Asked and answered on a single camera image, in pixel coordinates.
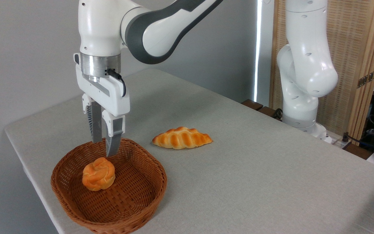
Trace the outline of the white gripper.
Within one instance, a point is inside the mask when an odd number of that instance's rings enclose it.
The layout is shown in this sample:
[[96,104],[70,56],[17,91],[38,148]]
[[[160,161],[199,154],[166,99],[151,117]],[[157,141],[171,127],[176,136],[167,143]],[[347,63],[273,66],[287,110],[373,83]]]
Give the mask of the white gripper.
[[116,155],[121,136],[125,133],[126,117],[130,111],[129,90],[120,74],[113,70],[110,76],[93,82],[83,76],[80,65],[75,65],[82,95],[83,112],[87,115],[92,142],[102,141],[102,118],[106,124],[106,156]]

